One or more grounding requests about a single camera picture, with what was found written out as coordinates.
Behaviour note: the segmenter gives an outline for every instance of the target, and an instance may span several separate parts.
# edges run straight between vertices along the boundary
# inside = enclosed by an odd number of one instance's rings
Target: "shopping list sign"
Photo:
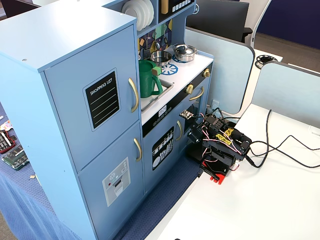
[[[94,129],[120,109],[115,71],[88,87],[85,94]]]
[[[154,171],[174,148],[175,128],[170,128],[152,147],[152,170]]]

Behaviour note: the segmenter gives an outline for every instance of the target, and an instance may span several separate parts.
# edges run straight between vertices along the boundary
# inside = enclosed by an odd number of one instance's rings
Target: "white plate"
[[[142,8],[136,2],[134,2],[133,0],[127,1],[123,5],[121,12],[123,14],[126,14],[126,12],[127,13],[131,13],[131,14],[135,14],[136,13],[137,17],[136,16],[133,16],[133,17],[137,18],[137,21],[136,21],[136,29],[137,29],[137,31],[141,31],[144,28],[144,25],[145,25],[145,14],[144,14]]]
[[[131,0],[133,2],[136,2],[136,4],[142,9],[144,13],[144,25],[143,29],[148,25],[149,22],[149,8],[147,4],[143,0]]]
[[[138,13],[133,8],[128,8],[125,11],[125,14],[132,16],[132,17],[135,17],[135,18],[138,18]]]
[[[147,26],[149,26],[152,22],[152,20],[154,19],[155,16],[155,10],[154,10],[154,6],[152,5],[150,0],[143,0],[145,2],[145,4],[148,6],[149,9],[149,21],[147,23]]]

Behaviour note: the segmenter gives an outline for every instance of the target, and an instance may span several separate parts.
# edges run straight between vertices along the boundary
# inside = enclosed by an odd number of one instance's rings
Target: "gray partition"
[[[214,56],[208,105],[224,112],[240,111],[255,59],[253,48],[241,42],[187,27],[185,43]]]
[[[320,128],[320,74],[270,62],[260,72],[252,103]]]

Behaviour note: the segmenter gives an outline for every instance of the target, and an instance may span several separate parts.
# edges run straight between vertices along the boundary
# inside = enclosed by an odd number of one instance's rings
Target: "sink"
[[[173,88],[173,84],[163,81],[159,79],[162,85],[163,92],[160,95],[152,95],[147,98],[140,98],[141,101],[141,112],[145,112],[148,108],[150,108],[158,99],[160,99],[163,95],[165,95],[170,89]],[[158,91],[157,85],[154,86],[154,90]]]

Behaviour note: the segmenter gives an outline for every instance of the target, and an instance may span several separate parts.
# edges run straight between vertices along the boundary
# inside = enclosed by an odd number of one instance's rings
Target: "green pitcher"
[[[159,78],[152,74],[153,68],[154,66],[150,61],[139,61],[140,96],[143,99],[148,98],[151,95],[160,95],[163,92]],[[158,91],[154,91],[155,84],[158,87]]]

